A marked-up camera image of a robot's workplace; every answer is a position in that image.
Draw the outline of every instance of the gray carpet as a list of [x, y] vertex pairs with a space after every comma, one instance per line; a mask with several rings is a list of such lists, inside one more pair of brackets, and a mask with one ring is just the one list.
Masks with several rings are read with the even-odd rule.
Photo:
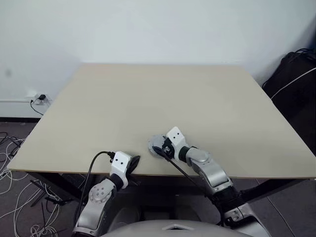
[[[0, 122], [0, 131], [6, 131], [10, 136], [25, 138], [34, 128], [34, 123], [7, 123]], [[5, 151], [8, 143], [0, 146], [0, 153]], [[25, 173], [14, 172], [14, 178], [23, 177]], [[31, 176], [21, 181], [13, 181], [11, 190], [0, 195], [0, 216], [15, 208], [18, 194], [33, 179]], [[234, 180], [237, 189], [247, 189], [257, 185], [255, 180]], [[9, 186], [9, 179], [0, 181], [0, 193]], [[23, 203], [37, 188], [31, 185], [21, 195], [20, 203]], [[316, 233], [316, 183], [315, 181], [304, 181], [277, 194], [270, 196], [271, 201], [283, 214], [296, 237], [314, 237]], [[180, 196], [176, 203], [190, 205], [199, 215], [200, 219], [209, 223], [217, 223], [219, 215], [210, 201], [203, 196]], [[273, 237], [291, 237], [292, 234], [283, 222], [280, 215], [268, 202], [266, 198], [261, 199], [251, 206], [261, 221], [265, 224]], [[67, 229], [59, 234], [60, 237], [69, 237], [72, 231], [72, 216], [76, 203], [72, 202], [61, 207], [59, 217], [54, 223], [56, 230]], [[17, 220], [17, 230], [21, 237], [30, 236], [30, 227], [34, 224], [43, 226], [40, 202], [34, 206], [26, 205]], [[0, 236], [13, 237], [13, 214], [0, 219]]]

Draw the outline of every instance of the baseboard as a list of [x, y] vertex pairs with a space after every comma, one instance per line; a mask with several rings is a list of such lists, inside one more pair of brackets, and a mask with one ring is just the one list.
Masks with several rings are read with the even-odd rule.
[[40, 118], [0, 117], [0, 122], [38, 122]]

